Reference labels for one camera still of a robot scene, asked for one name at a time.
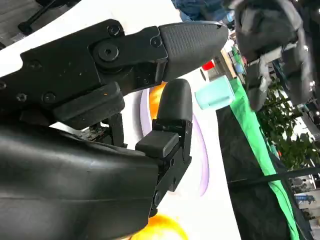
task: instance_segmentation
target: orange ball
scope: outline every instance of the orange ball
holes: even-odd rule
[[[156,86],[149,94],[149,109],[151,119],[156,119],[159,109],[159,103],[161,99],[162,92],[166,86],[166,82],[161,83],[161,85]]]
[[[148,225],[130,240],[188,240],[188,236],[176,221],[157,214],[149,218]]]

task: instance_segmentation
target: textured rubber pad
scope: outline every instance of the textured rubber pad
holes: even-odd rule
[[[194,21],[159,27],[168,63],[164,81],[187,74],[217,56],[227,42],[228,28],[216,22]]]

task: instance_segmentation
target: floor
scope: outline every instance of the floor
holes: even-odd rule
[[[34,0],[0,0],[0,42],[8,46],[21,39],[23,35],[17,27],[18,24],[26,21],[40,8]],[[33,30],[44,27],[68,9],[63,6],[49,10],[32,25]]]

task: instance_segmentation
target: black fabric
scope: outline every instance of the black fabric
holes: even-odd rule
[[[218,110],[217,119],[227,181],[263,176],[231,108],[225,107]],[[230,197],[241,239],[291,239],[287,219],[279,206],[276,195],[267,184],[231,190]]]
[[[287,171],[285,165],[281,161],[279,161],[279,159],[272,152],[269,152],[269,156],[277,173],[283,173]],[[286,179],[282,180],[281,183],[283,185],[284,190],[286,191],[286,194],[288,195],[294,219],[297,224],[300,240],[313,240],[314,238],[311,234],[311,226],[309,224],[309,221],[304,218],[304,215],[300,210],[299,205],[295,199],[295,195],[292,191],[289,181]]]
[[[235,9],[236,39],[242,56],[248,62],[294,42],[297,39],[296,25],[289,21],[275,0],[244,1]]]

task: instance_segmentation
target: black metal bracket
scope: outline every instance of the black metal bracket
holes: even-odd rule
[[[158,133],[167,137],[158,137]],[[151,205],[150,216],[157,213],[157,207],[167,191],[174,192],[190,163],[192,122],[188,120],[154,119],[152,131],[135,146],[136,150],[145,152],[157,159],[159,174]]]
[[[294,171],[280,172],[277,174],[266,175],[255,179],[240,179],[228,182],[229,189],[242,190],[257,185],[265,185],[274,181],[288,180],[289,178],[297,178],[306,175],[316,175],[320,173],[319,167],[302,168]]]
[[[0,116],[36,109],[74,129],[118,114],[123,96],[159,85],[168,58],[156,26],[125,36],[106,20],[21,54],[20,70],[0,78]]]
[[[95,125],[90,126],[83,131],[79,137],[87,141],[93,141],[116,147],[126,148],[124,143],[124,127],[122,122],[122,114],[115,114]]]

